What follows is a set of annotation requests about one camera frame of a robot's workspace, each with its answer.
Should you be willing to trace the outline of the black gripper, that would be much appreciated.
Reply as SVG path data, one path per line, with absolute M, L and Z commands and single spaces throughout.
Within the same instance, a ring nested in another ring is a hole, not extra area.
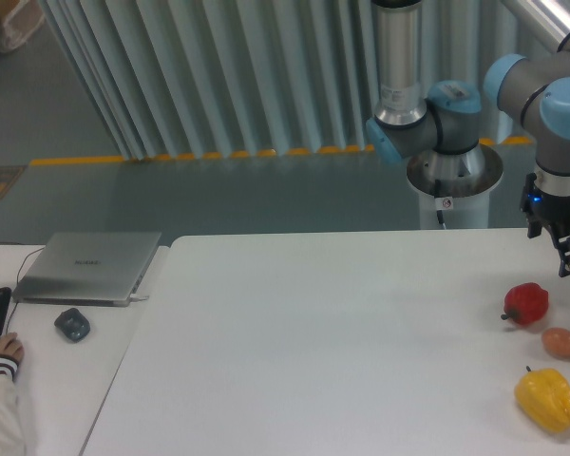
M 546 229 L 560 256 L 559 277 L 570 276 L 570 196 L 548 193 L 538 184 L 536 173 L 526 176 L 520 209 L 527 220 L 527 236 L 536 238 Z

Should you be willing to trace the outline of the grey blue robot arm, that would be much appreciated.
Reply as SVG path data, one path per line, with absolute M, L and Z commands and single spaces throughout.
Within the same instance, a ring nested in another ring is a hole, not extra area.
M 530 238 L 547 232 L 570 275 L 570 3 L 510 1 L 507 8 L 550 50 L 533 61 L 508 54 L 477 88 L 457 80 L 420 87 L 421 3 L 372 3 L 377 35 L 379 99 L 366 131 L 386 162 L 407 162 L 423 227 L 447 228 L 457 211 L 464 224 L 484 227 L 479 209 L 504 171 L 499 155 L 479 143 L 483 99 L 516 121 L 537 143 L 520 208 Z

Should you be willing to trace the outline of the white sleeved forearm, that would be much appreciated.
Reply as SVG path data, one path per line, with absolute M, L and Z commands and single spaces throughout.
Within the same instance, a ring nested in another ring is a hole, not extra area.
M 18 362 L 0 355 L 0 455 L 24 455 L 26 444 L 17 408 Z

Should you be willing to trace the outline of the person's hand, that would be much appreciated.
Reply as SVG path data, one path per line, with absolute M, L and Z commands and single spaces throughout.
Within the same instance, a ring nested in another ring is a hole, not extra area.
M 25 349 L 17 332 L 8 332 L 0 336 L 0 358 L 13 361 L 17 366 L 25 356 Z

